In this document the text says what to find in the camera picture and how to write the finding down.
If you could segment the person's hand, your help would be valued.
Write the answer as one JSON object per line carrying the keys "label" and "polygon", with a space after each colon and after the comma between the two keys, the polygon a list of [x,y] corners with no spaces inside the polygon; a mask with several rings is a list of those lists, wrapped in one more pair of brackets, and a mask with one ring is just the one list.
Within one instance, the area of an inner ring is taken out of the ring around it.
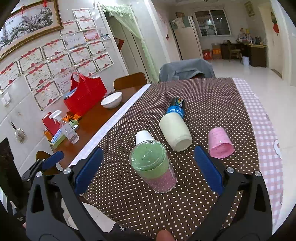
{"label": "person's hand", "polygon": [[169,231],[160,230],[156,236],[156,241],[175,241],[175,239]]}

